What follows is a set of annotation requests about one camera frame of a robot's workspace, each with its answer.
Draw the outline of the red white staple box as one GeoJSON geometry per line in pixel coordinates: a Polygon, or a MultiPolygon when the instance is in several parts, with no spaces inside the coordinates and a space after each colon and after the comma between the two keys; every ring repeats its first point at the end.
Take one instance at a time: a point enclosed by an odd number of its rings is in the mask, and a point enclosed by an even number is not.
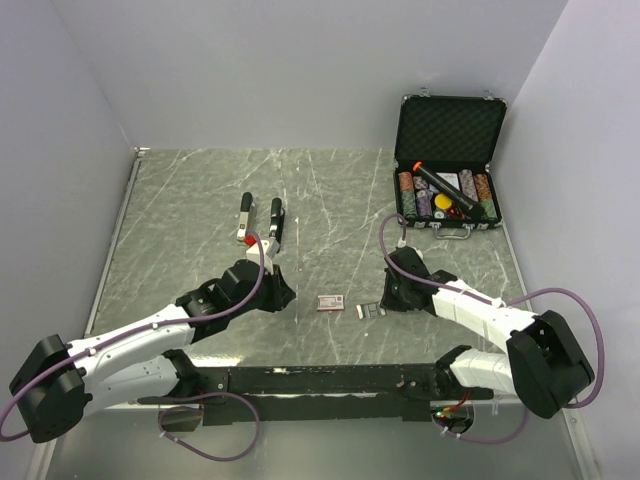
{"type": "Polygon", "coordinates": [[[318,312],[324,311],[343,311],[344,296],[343,295],[319,295],[318,296],[318,312]]]}

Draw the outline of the beige and black stapler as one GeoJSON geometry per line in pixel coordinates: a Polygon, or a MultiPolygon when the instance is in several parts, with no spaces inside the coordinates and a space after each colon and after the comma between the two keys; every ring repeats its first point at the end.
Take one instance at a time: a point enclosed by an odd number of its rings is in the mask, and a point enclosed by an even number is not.
{"type": "Polygon", "coordinates": [[[240,211],[238,215],[238,229],[236,240],[243,243],[247,236],[247,230],[252,226],[255,216],[255,202],[253,194],[244,192],[241,198],[240,211]]]}

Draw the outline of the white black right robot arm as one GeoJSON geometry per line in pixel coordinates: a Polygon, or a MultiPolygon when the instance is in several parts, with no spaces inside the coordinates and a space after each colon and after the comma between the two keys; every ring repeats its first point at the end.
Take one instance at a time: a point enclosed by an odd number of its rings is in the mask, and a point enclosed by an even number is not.
{"type": "Polygon", "coordinates": [[[457,398],[484,388],[516,396],[533,414],[549,419],[596,380],[596,374],[566,320],[507,306],[455,275],[430,273],[416,249],[385,256],[383,308],[426,311],[484,338],[497,352],[458,346],[439,362],[438,390],[457,398]]]}

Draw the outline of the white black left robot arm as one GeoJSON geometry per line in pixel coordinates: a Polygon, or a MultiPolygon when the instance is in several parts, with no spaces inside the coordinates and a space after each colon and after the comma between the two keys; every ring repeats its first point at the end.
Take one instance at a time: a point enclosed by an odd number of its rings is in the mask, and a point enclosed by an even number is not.
{"type": "Polygon", "coordinates": [[[26,435],[45,443],[83,417],[128,400],[186,401],[198,379],[184,347],[224,331],[252,310],[282,311],[295,297],[279,266],[261,269],[239,260],[143,320],[71,342],[59,335],[40,340],[9,384],[12,405],[26,435]]]}

